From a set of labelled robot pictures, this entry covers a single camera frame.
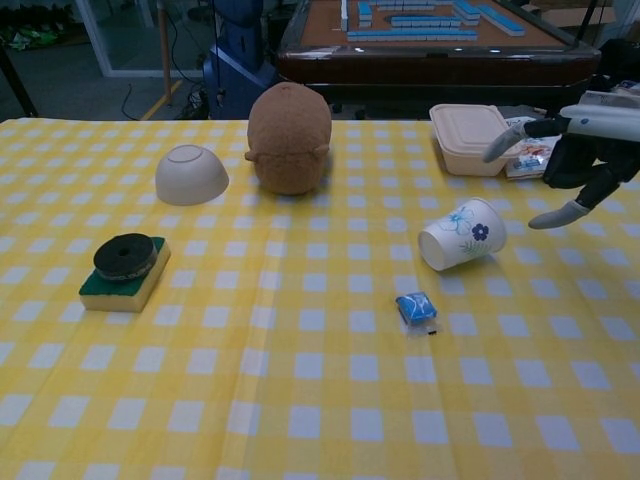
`candy wrapper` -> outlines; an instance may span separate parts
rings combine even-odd
[[[532,117],[515,117],[508,118],[507,125],[510,127],[519,123],[525,123],[535,120]],[[556,142],[560,140],[560,135],[557,137],[545,137],[545,138],[527,138],[520,142],[520,155],[518,158],[511,160],[507,163],[505,172],[507,179],[509,180],[522,180],[525,178],[539,178],[542,177],[545,169],[547,168],[547,162],[551,157],[553,148]]]
[[[434,334],[434,319],[438,311],[424,292],[409,293],[396,298],[398,310],[407,325],[409,333]]]

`blue flower print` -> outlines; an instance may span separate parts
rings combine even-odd
[[[462,207],[438,222],[441,229],[446,232],[456,232],[458,235],[468,235],[471,231],[473,210]]]
[[[473,238],[475,238],[476,241],[484,242],[487,239],[487,236],[489,235],[489,227],[487,227],[486,225],[482,225],[481,223],[478,223],[475,227],[471,229],[471,233],[473,233]]]

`white bowl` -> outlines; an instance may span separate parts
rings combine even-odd
[[[156,168],[156,194],[171,205],[195,205],[224,193],[229,176],[213,152],[197,145],[180,145]]]

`sponge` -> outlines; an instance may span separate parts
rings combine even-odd
[[[144,277],[124,283],[109,282],[95,270],[80,288],[80,300],[87,310],[141,312],[162,274],[171,252],[162,237],[152,237],[158,252],[156,263]]]

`blue wrapped candy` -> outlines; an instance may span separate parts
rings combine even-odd
[[[420,327],[438,315],[436,307],[424,292],[409,293],[398,297],[396,304],[409,327]]]

